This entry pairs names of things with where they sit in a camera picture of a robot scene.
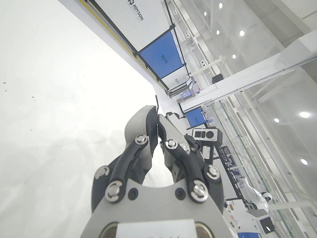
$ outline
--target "metal screw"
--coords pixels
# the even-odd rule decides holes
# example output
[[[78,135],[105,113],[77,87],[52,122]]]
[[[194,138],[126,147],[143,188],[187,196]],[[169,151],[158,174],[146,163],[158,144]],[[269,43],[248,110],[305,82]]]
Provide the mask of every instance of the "metal screw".
[[[118,194],[120,193],[120,186],[122,186],[121,181],[113,181],[110,183],[105,191],[105,198],[107,199],[108,202],[115,202],[119,199]]]
[[[109,195],[110,197],[113,197],[113,196],[117,195],[117,194],[119,193],[119,191],[120,191],[119,186],[117,186],[117,185],[112,185],[112,186],[110,186],[110,188],[109,188],[109,190],[108,190],[108,195]]]
[[[168,140],[165,145],[169,149],[176,149],[178,144],[175,140]]]
[[[219,170],[213,165],[209,165],[209,171],[206,175],[212,180],[217,180],[220,177]]]
[[[203,197],[204,196],[204,187],[201,184],[197,184],[194,187],[194,193],[198,196],[198,197]]]
[[[110,169],[108,166],[104,165],[101,166],[97,169],[97,171],[95,172],[95,179],[99,179],[99,177],[101,176],[107,176],[110,172]]]
[[[146,135],[140,135],[138,137],[135,138],[135,142],[139,145],[143,145],[145,144],[147,141]]]
[[[191,197],[194,198],[197,202],[204,202],[208,199],[208,191],[207,186],[200,180],[194,180],[194,188],[193,191],[190,193]]]
[[[188,154],[190,153],[190,149],[188,148],[186,144],[181,144],[181,147],[183,148],[185,152],[187,152]]]

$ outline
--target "black hole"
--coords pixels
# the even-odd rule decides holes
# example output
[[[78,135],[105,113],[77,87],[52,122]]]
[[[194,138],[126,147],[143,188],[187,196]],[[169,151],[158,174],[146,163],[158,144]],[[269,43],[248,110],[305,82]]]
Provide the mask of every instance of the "black hole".
[[[175,196],[176,196],[176,198],[179,199],[179,200],[184,200],[186,194],[185,194],[185,191],[184,191],[182,188],[177,188],[177,189],[175,190]]]
[[[132,188],[128,193],[128,198],[133,201],[137,197],[138,197],[138,189]]]

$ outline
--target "white robot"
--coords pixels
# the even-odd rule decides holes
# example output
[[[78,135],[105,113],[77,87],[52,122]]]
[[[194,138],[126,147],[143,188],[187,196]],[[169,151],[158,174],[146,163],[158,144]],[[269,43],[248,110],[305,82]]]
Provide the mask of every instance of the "white robot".
[[[254,189],[247,179],[247,177],[240,178],[238,185],[245,198],[247,198],[247,205],[250,210],[264,209],[269,211],[267,202],[272,200],[272,195],[268,192],[260,193]]]

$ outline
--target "white pillar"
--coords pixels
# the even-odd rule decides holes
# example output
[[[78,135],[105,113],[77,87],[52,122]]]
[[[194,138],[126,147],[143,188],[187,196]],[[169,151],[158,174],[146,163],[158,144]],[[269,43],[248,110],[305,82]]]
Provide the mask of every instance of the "white pillar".
[[[184,111],[209,101],[221,100],[233,93],[246,90],[273,77],[284,75],[317,57],[317,31],[314,30],[294,41],[282,52],[256,63],[216,84],[183,103]]]

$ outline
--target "pegboard panel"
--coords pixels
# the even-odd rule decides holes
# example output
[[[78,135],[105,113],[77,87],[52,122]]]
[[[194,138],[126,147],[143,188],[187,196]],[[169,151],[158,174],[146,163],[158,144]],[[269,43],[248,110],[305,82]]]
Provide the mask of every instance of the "pegboard panel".
[[[160,0],[95,1],[138,51],[169,28]]]

